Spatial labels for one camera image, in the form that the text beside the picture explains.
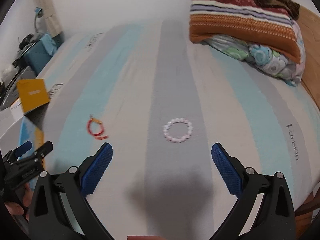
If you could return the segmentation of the left hand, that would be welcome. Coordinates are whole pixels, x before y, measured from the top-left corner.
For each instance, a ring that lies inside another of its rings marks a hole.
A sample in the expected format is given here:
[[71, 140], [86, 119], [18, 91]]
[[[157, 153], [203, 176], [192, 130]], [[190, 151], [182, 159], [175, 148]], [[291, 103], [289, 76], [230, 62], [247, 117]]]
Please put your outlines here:
[[32, 197], [33, 197], [33, 191], [30, 188], [30, 184], [29, 183], [25, 183], [25, 185], [23, 186], [24, 190], [23, 190], [23, 197], [21, 199], [21, 203], [22, 205], [19, 205], [16, 202], [5, 202], [5, 206], [7, 208], [7, 210], [9, 211], [9, 213], [12, 216], [19, 216], [19, 215], [23, 215], [24, 214], [24, 207], [29, 207], [32, 201]]

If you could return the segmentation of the right hand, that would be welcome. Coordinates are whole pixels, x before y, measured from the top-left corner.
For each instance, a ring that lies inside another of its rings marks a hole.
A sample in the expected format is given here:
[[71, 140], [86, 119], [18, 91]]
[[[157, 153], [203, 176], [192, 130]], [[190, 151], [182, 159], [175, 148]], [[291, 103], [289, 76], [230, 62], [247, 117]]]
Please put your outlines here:
[[165, 240], [159, 236], [127, 236], [127, 240]]

